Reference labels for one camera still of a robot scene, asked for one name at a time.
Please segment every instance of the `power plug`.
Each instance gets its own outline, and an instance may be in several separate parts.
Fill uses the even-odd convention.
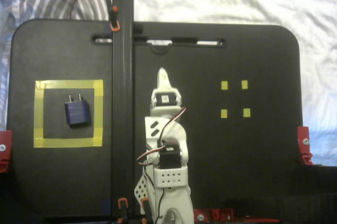
[[[90,122],[89,104],[78,95],[79,101],[72,101],[69,95],[69,102],[65,103],[65,114],[68,125],[80,125]]]

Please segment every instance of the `robotic arm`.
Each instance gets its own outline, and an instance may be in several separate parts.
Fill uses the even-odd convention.
[[[172,88],[165,69],[158,72],[157,88],[151,96],[149,117],[145,118],[147,152],[138,158],[143,166],[143,176],[135,189],[135,195],[141,203],[138,191],[142,182],[146,183],[147,197],[155,224],[194,223],[191,190],[188,183],[187,162],[189,153],[186,144],[186,132],[178,123],[185,111],[181,107],[181,95]]]

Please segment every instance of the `yellow square marker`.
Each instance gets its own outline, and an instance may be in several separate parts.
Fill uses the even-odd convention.
[[[221,82],[221,90],[228,90],[228,81]]]
[[[43,103],[45,89],[94,89],[94,133],[92,138],[43,138]],[[34,147],[80,148],[101,147],[103,141],[103,80],[48,80],[35,81]]]
[[[242,89],[243,90],[247,90],[248,89],[248,81],[247,80],[242,80],[241,84],[242,84]]]
[[[222,119],[227,119],[227,109],[222,109],[221,110],[221,118]]]
[[[250,108],[244,108],[243,109],[243,117],[248,118],[251,116],[251,109]]]

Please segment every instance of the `screw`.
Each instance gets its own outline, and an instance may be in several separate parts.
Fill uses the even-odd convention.
[[[203,215],[198,215],[198,221],[203,221],[204,220],[204,216]]]
[[[304,144],[304,145],[309,145],[309,140],[308,140],[307,138],[305,138],[305,139],[303,140],[303,144]]]

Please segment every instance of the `white bedsheet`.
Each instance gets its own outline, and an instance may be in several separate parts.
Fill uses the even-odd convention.
[[[55,14],[58,8],[54,13],[26,14],[35,11],[37,1],[43,0],[0,1],[2,127],[8,41],[14,27],[34,17],[67,18],[71,6],[71,1],[64,2],[59,14]],[[97,5],[104,5],[104,0],[79,0],[74,18],[107,19]],[[337,165],[337,0],[135,0],[134,10],[136,21],[275,24],[288,28],[300,45],[303,120],[310,127],[313,161]]]

